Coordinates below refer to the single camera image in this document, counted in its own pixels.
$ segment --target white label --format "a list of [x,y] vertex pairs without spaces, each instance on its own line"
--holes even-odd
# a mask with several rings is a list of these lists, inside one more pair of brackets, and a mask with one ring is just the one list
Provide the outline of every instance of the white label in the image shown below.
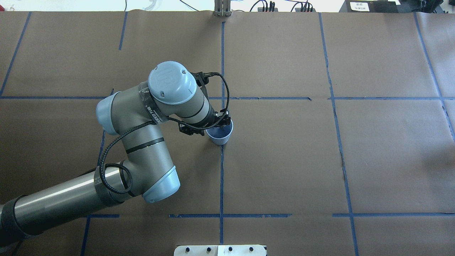
[[350,2],[350,4],[351,4],[351,10],[369,11],[368,3]]

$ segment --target cup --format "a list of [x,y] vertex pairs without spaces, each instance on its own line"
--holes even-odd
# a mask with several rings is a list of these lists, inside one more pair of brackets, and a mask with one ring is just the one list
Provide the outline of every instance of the cup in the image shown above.
[[213,143],[221,146],[228,142],[233,129],[234,122],[231,120],[230,125],[227,125],[225,127],[212,127],[210,129],[207,129],[206,132]]

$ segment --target blue joint cap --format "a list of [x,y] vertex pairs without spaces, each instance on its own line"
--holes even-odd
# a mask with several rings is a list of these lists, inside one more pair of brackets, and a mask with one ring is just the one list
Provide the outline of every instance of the blue joint cap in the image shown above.
[[111,119],[112,102],[114,101],[114,97],[117,95],[117,93],[119,92],[116,92],[109,97],[104,98],[96,106],[96,118],[98,119],[98,123],[100,123],[100,125],[103,127],[103,130],[110,135],[118,134],[112,125]]
[[142,194],[142,197],[147,203],[155,203],[173,195],[178,188],[180,188],[180,181],[174,165],[161,179]]
[[148,76],[150,94],[158,101],[178,105],[189,101],[197,90],[193,75],[180,63],[166,61]]

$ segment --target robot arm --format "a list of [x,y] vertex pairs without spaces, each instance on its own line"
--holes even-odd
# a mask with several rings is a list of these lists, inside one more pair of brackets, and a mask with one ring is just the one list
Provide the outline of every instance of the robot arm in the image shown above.
[[[180,131],[189,135],[204,135],[207,128],[230,124],[227,108],[217,113],[208,100],[205,84],[214,75],[219,74],[190,73],[181,64],[167,61],[152,70],[148,81],[99,102],[98,122],[107,133],[121,134],[117,141],[121,139],[127,159],[104,165],[114,141],[95,172],[0,205],[0,251],[2,246],[138,195],[154,203],[174,194],[180,181],[159,124],[177,121]],[[182,121],[170,118],[172,114]]]

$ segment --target white floor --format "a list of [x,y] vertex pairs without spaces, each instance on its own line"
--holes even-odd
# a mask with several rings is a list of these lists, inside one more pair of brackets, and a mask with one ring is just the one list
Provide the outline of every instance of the white floor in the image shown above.
[[[197,10],[213,10],[213,0],[184,0]],[[256,0],[232,0],[233,10],[249,11]],[[344,0],[313,0],[310,1],[318,12],[338,12]],[[0,0],[8,11],[123,11],[123,0]],[[293,2],[275,0],[279,11],[290,11]],[[454,13],[454,6],[444,0],[443,10]],[[179,0],[127,0],[127,10],[157,10],[157,11],[191,11],[192,9]]]

